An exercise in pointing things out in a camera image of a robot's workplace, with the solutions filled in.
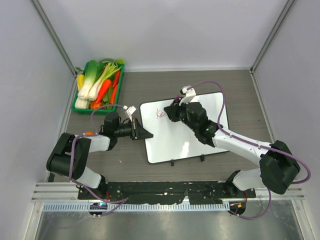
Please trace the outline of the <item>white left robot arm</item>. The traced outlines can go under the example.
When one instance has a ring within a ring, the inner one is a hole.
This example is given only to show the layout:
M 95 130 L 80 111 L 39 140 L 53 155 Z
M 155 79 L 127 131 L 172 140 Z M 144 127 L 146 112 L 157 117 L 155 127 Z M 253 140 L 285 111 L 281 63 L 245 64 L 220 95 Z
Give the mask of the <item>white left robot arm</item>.
M 153 136 L 136 118 L 121 122 L 119 114 L 111 112 L 105 116 L 98 134 L 63 133 L 47 160 L 46 169 L 53 174 L 76 181 L 81 188 L 88 187 L 89 194 L 100 200 L 107 194 L 108 185 L 104 176 L 87 167 L 88 155 L 112 150 L 118 138 L 144 140 Z

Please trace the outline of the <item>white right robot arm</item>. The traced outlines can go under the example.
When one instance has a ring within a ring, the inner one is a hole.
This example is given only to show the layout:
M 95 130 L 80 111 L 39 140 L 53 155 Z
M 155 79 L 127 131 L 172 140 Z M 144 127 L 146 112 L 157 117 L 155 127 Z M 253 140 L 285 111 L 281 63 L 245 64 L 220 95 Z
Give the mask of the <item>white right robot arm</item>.
M 245 190 L 263 187 L 283 195 L 301 170 L 284 142 L 268 143 L 236 136 L 210 120 L 199 102 L 179 104 L 173 101 L 164 111 L 170 121 L 182 122 L 191 129 L 202 144 L 230 151 L 258 166 L 252 170 L 236 170 L 227 179 L 225 190 L 230 197 L 236 198 Z

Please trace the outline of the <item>white whiteboard with black frame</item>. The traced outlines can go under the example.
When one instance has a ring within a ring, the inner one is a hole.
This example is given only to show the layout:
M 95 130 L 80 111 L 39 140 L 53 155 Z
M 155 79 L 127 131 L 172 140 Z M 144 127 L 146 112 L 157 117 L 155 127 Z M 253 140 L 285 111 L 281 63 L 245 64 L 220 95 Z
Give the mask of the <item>white whiteboard with black frame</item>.
M 139 106 L 142 127 L 153 134 L 152 138 L 145 140 L 147 161 L 150 164 L 226 152 L 225 149 L 200 143 L 194 132 L 181 121 L 170 121 L 164 107 L 172 102 L 173 99 L 168 98 Z

